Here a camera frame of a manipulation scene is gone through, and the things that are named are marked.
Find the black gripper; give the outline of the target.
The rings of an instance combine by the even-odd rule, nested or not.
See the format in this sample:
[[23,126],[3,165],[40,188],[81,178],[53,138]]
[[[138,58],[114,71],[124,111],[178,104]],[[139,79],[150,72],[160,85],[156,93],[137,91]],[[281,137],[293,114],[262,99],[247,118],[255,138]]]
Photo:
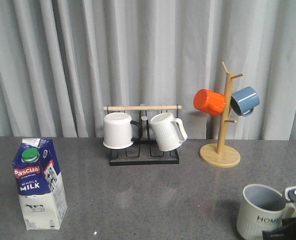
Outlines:
[[[285,189],[285,198],[288,202],[296,203],[296,186]],[[296,240],[296,217],[284,220],[286,226],[274,230],[263,230],[263,240]]]

